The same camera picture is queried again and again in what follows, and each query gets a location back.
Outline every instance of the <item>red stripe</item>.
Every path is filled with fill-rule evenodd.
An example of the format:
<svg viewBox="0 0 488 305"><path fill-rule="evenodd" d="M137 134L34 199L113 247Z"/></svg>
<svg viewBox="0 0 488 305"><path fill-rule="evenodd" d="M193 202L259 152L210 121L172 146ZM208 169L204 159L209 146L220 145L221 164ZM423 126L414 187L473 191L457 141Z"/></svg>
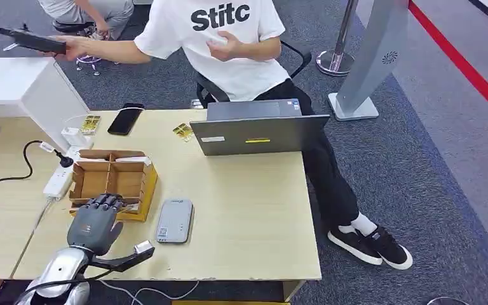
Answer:
<svg viewBox="0 0 488 305"><path fill-rule="evenodd" d="M431 20L424 15L412 0L409 0L409 10L474 88L476 88L476 90L478 90L488 101L488 82L472 65L470 65L467 59L456 50L456 48L448 41L448 39L446 39L446 37L444 37L438 28L432 24Z"/></svg>

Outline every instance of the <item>black smartphone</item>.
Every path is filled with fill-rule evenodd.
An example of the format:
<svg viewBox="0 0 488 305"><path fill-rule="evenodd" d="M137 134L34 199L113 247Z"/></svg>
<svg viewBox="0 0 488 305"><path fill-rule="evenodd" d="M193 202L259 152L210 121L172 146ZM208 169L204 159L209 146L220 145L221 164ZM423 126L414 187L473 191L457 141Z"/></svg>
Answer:
<svg viewBox="0 0 488 305"><path fill-rule="evenodd" d="M126 103L122 109L129 107L145 109L145 105L134 103ZM121 110L119 114L117 114L113 123L111 123L111 126L107 132L111 133L112 135L128 135L142 111L143 110L140 109Z"/></svg>

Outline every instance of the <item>white charger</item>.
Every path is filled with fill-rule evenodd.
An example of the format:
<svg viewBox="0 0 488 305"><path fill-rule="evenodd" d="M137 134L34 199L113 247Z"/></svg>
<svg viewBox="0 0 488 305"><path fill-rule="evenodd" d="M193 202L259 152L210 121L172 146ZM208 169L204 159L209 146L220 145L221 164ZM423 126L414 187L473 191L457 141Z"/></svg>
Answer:
<svg viewBox="0 0 488 305"><path fill-rule="evenodd" d="M79 128L65 127L60 134L70 143L70 146L87 147L89 140Z"/></svg>

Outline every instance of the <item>sleeve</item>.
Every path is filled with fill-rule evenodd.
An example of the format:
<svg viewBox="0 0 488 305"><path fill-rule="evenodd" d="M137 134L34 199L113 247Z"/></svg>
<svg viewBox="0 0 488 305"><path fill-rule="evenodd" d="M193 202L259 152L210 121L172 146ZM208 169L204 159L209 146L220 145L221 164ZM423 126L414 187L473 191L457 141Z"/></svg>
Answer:
<svg viewBox="0 0 488 305"><path fill-rule="evenodd" d="M143 33L133 40L141 52L161 59L168 58L181 47L173 25L167 20L166 7L166 1L154 1Z"/></svg>
<svg viewBox="0 0 488 305"><path fill-rule="evenodd" d="M259 17L259 40L264 41L278 37L285 32L285 27L274 7L272 0L259 0L261 2L261 14Z"/></svg>

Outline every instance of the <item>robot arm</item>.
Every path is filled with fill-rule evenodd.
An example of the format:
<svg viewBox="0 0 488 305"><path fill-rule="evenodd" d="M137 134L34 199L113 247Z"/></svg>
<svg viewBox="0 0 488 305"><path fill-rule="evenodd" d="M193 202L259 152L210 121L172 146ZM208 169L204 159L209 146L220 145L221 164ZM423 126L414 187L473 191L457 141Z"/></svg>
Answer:
<svg viewBox="0 0 488 305"><path fill-rule="evenodd" d="M118 194L101 194L79 208L68 230L68 248L59 250L42 275L32 281L16 304L74 304L86 303L90 286L81 283L59 283L54 281L83 280L88 266L111 271L124 272L153 256L154 247L150 241L134 246L133 254L118 259L99 259L105 255L122 231L123 223L115 224L116 215L125 206Z"/></svg>

